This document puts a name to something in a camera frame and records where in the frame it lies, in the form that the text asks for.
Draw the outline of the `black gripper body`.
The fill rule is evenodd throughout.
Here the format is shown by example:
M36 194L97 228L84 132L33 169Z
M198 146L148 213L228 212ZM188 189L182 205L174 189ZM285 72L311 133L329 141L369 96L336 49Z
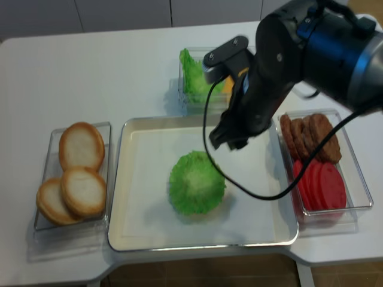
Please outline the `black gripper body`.
M235 81L229 108L221 119L230 118L236 134L257 136L268 129L272 116L298 82L298 52L258 51Z

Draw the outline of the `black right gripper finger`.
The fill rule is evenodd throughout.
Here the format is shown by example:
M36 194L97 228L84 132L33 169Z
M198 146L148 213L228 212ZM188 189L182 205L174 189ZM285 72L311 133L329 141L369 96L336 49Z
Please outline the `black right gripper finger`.
M231 151L240 150L248 144L249 137L243 134L230 134L227 137L227 145Z

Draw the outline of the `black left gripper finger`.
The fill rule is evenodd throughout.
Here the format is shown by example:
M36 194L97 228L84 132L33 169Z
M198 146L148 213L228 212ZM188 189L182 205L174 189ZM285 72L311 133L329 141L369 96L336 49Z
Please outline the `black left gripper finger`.
M229 149L236 149L236 130L230 118L222 118L216 128L209 134L209 140L214 149L227 144Z

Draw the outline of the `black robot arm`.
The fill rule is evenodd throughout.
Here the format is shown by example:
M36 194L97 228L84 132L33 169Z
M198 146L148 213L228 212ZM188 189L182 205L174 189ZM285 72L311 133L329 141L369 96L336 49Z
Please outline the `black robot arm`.
M270 126L292 88L305 82L357 115L382 108L382 33L335 1L290 1L256 30L256 50L236 36L205 55L205 78L232 77L229 107L210 133L214 148L243 148Z

